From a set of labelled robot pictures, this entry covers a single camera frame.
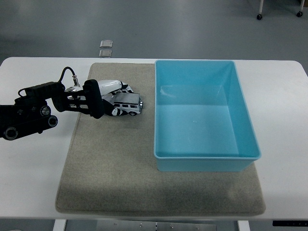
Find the cable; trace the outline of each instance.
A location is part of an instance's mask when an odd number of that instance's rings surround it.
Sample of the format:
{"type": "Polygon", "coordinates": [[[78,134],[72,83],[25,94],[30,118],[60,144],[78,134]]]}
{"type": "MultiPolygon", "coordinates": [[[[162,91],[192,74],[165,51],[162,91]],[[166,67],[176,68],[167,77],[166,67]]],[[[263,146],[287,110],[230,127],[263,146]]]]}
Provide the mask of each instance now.
{"type": "Polygon", "coordinates": [[[67,69],[69,69],[69,70],[72,72],[72,74],[75,75],[75,72],[73,71],[73,69],[70,68],[69,66],[67,66],[67,67],[65,67],[65,68],[63,69],[62,74],[61,74],[61,77],[60,77],[60,79],[59,79],[58,82],[62,82],[62,79],[63,79],[63,77],[64,77],[64,73],[65,73],[65,71],[66,71],[67,69]]]}

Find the blue plastic bin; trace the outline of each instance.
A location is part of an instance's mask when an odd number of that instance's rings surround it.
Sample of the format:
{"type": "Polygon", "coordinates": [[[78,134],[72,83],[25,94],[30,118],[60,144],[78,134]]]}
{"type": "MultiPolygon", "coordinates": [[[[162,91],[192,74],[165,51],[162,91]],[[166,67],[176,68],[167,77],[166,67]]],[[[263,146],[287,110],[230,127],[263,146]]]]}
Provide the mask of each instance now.
{"type": "Polygon", "coordinates": [[[155,62],[160,171],[242,171],[261,157],[232,61],[155,62]]]}

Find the white table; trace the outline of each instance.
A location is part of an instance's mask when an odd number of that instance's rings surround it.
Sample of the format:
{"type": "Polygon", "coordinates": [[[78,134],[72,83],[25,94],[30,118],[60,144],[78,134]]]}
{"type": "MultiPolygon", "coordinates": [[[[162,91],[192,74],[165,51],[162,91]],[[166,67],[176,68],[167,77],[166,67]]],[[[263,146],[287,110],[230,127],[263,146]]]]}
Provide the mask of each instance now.
{"type": "MultiPolygon", "coordinates": [[[[90,66],[96,62],[154,63],[155,60],[9,58],[0,67],[0,104],[14,104],[22,88],[58,81],[66,66],[74,69],[83,85],[90,66]]],[[[267,208],[264,214],[255,217],[196,219],[308,219],[307,75],[301,64],[294,61],[235,60],[235,64],[262,152],[256,167],[267,208]]],[[[71,73],[64,76],[63,83],[66,87],[73,85],[71,73]]],[[[50,100],[48,104],[52,115],[59,119],[57,127],[15,141],[0,140],[0,218],[108,218],[60,214],[55,210],[77,113],[59,113],[50,100]]]]}

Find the toy van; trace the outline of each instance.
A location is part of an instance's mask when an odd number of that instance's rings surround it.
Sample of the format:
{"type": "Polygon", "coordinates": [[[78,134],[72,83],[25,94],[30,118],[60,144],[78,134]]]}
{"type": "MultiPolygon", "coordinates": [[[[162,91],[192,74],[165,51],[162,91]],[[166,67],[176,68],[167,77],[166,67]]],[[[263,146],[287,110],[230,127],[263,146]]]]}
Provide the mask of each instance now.
{"type": "Polygon", "coordinates": [[[109,101],[114,107],[126,111],[132,116],[140,114],[143,108],[143,102],[140,94],[118,92],[109,101]]]}

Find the metal connector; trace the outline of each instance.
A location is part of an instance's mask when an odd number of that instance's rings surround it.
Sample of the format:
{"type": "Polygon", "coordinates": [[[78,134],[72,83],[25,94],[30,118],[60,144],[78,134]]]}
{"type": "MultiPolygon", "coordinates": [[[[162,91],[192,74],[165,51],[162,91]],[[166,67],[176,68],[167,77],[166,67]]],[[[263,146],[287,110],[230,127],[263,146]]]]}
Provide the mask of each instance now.
{"type": "Polygon", "coordinates": [[[73,81],[74,81],[74,86],[75,86],[75,87],[76,87],[76,86],[80,87],[80,84],[78,83],[78,79],[77,79],[77,76],[76,76],[76,75],[73,76],[73,81]]]}

